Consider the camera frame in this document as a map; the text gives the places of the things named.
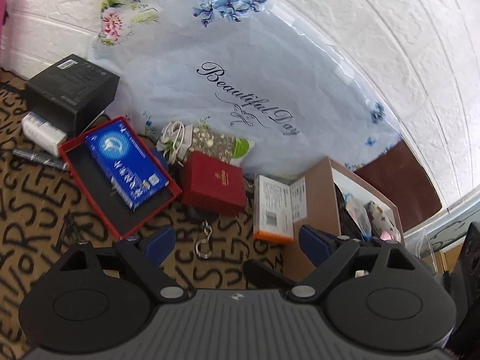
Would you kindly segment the christmas print drawstring pouch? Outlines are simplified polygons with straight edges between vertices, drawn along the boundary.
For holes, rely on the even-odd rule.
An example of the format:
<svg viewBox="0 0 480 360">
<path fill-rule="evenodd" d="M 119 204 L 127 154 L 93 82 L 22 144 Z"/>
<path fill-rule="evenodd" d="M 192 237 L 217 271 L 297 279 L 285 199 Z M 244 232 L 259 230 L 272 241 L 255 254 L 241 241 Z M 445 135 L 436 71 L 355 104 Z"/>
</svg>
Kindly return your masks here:
<svg viewBox="0 0 480 360">
<path fill-rule="evenodd" d="M 366 205 L 366 211 L 372 226 L 372 232 L 376 237 L 383 241 L 401 241 L 400 231 L 377 203 L 369 202 Z"/>
</svg>

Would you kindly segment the dark brown leather pouch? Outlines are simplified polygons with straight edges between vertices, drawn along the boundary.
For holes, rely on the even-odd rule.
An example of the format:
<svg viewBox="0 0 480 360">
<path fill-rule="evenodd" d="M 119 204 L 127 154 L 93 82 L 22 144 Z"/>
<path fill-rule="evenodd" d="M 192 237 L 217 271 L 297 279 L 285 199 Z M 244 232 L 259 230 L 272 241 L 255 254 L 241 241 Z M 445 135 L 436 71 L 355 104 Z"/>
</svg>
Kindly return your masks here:
<svg viewBox="0 0 480 360">
<path fill-rule="evenodd" d="M 360 239 L 361 231 L 354 219 L 350 216 L 346 209 L 345 199 L 340 188 L 335 184 L 335 195 L 337 202 L 338 217 L 340 222 L 341 234 L 350 238 Z"/>
</svg>

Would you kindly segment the metal hook carabiner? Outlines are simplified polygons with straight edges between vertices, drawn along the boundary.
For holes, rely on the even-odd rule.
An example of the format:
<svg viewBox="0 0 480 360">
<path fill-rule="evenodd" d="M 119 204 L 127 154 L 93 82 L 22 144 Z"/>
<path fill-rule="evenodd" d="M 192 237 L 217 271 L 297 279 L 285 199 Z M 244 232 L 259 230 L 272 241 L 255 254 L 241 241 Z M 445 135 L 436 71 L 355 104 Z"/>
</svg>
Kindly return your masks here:
<svg viewBox="0 0 480 360">
<path fill-rule="evenodd" d="M 203 238 L 197 240 L 194 246 L 194 251 L 198 258 L 208 259 L 212 255 L 211 238 L 213 229 L 207 220 L 202 222 L 201 228 Z"/>
</svg>

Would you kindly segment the orange white medicine box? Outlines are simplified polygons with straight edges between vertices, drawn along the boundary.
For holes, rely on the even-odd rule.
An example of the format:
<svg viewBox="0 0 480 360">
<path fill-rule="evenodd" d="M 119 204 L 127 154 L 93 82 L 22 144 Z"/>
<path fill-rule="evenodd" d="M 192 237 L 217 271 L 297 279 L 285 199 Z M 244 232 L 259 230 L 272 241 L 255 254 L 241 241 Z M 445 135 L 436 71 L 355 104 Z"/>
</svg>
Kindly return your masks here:
<svg viewBox="0 0 480 360">
<path fill-rule="evenodd" d="M 253 237 L 272 244 L 292 243 L 294 223 L 308 216 L 306 191 L 304 177 L 287 185 L 258 175 L 254 185 Z"/>
</svg>

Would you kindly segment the blue card box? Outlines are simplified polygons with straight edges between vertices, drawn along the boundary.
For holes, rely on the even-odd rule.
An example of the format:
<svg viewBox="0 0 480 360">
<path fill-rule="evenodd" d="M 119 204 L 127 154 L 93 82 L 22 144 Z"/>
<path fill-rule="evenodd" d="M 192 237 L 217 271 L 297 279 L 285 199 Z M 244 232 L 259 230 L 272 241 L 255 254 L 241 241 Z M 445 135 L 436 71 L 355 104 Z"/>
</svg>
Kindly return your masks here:
<svg viewBox="0 0 480 360">
<path fill-rule="evenodd" d="M 169 184 L 168 178 L 143 150 L 129 126 L 120 120 L 87 134 L 85 144 L 114 189 L 133 211 Z"/>
</svg>

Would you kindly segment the red gift box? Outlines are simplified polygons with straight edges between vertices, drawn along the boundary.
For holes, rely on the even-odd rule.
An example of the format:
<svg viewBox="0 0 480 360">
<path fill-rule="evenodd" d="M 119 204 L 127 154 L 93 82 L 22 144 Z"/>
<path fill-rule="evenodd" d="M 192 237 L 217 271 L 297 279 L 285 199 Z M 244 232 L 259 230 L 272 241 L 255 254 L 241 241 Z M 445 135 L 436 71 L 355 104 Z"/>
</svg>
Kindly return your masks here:
<svg viewBox="0 0 480 360">
<path fill-rule="evenodd" d="M 198 151 L 187 158 L 182 173 L 181 203 L 185 206 L 235 217 L 247 206 L 241 167 Z"/>
</svg>

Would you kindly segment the dark brown wooden board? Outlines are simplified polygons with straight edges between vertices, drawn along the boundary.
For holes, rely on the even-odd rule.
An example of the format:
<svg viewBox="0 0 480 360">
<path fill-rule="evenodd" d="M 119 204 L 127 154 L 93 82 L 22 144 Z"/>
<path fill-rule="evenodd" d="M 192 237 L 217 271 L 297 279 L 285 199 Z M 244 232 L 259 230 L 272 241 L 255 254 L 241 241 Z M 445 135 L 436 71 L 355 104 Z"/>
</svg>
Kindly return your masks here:
<svg viewBox="0 0 480 360">
<path fill-rule="evenodd" d="M 422 224 L 442 209 L 431 179 L 404 141 L 355 174 L 397 206 L 404 231 Z"/>
</svg>

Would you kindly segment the letter patterned table cloth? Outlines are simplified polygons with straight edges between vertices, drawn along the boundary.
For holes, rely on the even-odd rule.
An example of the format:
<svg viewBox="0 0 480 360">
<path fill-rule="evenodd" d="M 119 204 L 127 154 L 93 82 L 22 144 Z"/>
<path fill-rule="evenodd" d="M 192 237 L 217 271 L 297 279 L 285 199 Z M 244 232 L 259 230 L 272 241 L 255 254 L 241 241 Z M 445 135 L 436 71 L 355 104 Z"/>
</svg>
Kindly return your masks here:
<svg viewBox="0 0 480 360">
<path fill-rule="evenodd" d="M 20 359 L 28 351 L 18 320 L 20 303 L 69 247 L 78 239 L 96 247 L 110 246 L 115 241 L 72 177 L 11 155 L 15 148 L 33 146 L 20 127 L 26 112 L 24 81 L 10 72 L 1 72 L 2 359 Z M 203 231 L 179 202 L 158 213 L 137 236 L 150 236 L 164 225 L 174 227 L 177 241 L 163 269 L 187 289 L 248 289 L 242 264 L 250 258 L 277 272 L 283 270 L 283 248 L 252 236 L 252 193 L 247 194 L 247 207 L 237 217 L 213 221 L 213 256 L 207 261 L 194 252 Z"/>
</svg>

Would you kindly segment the red tray lid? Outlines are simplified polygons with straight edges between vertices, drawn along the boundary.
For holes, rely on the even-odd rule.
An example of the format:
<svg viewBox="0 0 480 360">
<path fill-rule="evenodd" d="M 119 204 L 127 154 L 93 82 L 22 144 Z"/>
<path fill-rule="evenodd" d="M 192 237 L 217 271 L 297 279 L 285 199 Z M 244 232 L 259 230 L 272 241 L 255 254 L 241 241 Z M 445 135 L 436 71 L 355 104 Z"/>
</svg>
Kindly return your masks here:
<svg viewBox="0 0 480 360">
<path fill-rule="evenodd" d="M 133 235 L 182 193 L 122 116 L 61 144 L 59 152 L 115 239 Z"/>
</svg>

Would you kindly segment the snack packet with green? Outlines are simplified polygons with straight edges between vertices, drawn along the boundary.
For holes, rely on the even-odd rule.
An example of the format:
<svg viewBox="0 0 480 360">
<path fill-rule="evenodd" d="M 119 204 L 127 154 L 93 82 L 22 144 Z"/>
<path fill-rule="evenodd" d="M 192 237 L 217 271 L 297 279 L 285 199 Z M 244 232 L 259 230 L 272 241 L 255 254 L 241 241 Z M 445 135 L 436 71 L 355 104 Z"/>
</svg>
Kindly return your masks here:
<svg viewBox="0 0 480 360">
<path fill-rule="evenodd" d="M 185 127 L 184 142 L 186 144 L 185 160 L 193 152 L 199 152 L 236 167 L 241 166 L 256 145 L 254 141 L 246 138 L 218 133 L 200 125 Z"/>
</svg>

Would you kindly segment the black pen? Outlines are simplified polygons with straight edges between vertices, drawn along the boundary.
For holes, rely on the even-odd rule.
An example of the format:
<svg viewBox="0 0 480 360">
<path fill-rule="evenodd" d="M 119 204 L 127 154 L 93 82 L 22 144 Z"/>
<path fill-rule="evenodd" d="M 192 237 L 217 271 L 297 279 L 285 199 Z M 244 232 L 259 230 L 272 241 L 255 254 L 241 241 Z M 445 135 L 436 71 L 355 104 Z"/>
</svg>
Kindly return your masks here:
<svg viewBox="0 0 480 360">
<path fill-rule="evenodd" d="M 62 172 L 68 170 L 68 165 L 63 160 L 48 153 L 25 149 L 13 149 L 11 153 L 18 158 L 28 160 L 32 163 L 41 164 L 43 166 L 52 167 Z"/>
</svg>

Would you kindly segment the small white box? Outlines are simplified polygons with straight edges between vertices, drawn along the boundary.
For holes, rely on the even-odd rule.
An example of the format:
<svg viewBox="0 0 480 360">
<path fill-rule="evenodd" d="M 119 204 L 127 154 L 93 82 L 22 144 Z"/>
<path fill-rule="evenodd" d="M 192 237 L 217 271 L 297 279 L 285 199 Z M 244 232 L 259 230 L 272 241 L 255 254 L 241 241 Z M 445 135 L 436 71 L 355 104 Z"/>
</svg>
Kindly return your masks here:
<svg viewBox="0 0 480 360">
<path fill-rule="evenodd" d="M 59 146 L 63 144 L 68 135 L 50 124 L 39 115 L 29 112 L 21 120 L 21 127 L 27 139 L 41 147 L 44 151 L 59 157 Z"/>
</svg>

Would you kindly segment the black cardboard box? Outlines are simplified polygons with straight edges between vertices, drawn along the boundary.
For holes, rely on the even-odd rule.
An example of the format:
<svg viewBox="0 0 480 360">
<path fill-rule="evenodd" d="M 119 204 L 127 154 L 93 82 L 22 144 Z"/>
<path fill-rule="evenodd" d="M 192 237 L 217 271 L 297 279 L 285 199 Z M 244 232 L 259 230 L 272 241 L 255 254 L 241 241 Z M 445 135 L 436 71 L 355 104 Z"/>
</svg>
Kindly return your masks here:
<svg viewBox="0 0 480 360">
<path fill-rule="evenodd" d="M 71 54 L 25 83 L 27 108 L 76 137 L 114 101 L 119 81 L 117 75 Z"/>
</svg>

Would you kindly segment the floral Beautiful Day plastic bag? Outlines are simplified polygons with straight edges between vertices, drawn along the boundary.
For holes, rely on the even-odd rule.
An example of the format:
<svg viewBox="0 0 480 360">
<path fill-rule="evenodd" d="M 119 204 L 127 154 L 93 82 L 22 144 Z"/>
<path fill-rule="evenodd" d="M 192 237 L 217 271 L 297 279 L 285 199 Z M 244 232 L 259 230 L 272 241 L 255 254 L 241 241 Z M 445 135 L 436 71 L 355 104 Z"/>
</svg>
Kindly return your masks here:
<svg viewBox="0 0 480 360">
<path fill-rule="evenodd" d="M 158 136 L 173 121 L 254 142 L 249 175 L 350 170 L 401 139 L 377 90 L 275 0 L 103 0 L 90 59 L 120 77 L 111 117 Z"/>
</svg>

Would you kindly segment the pink thermos bottle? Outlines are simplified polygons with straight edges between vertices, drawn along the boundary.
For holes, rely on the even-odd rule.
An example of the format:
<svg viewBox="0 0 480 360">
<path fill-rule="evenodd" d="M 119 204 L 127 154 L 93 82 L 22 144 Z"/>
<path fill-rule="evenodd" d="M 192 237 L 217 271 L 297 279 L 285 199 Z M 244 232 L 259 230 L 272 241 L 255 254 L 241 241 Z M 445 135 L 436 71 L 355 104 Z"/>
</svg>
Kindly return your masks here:
<svg viewBox="0 0 480 360">
<path fill-rule="evenodd" d="M 0 0 L 0 29 L 5 24 L 7 17 L 7 0 Z"/>
</svg>

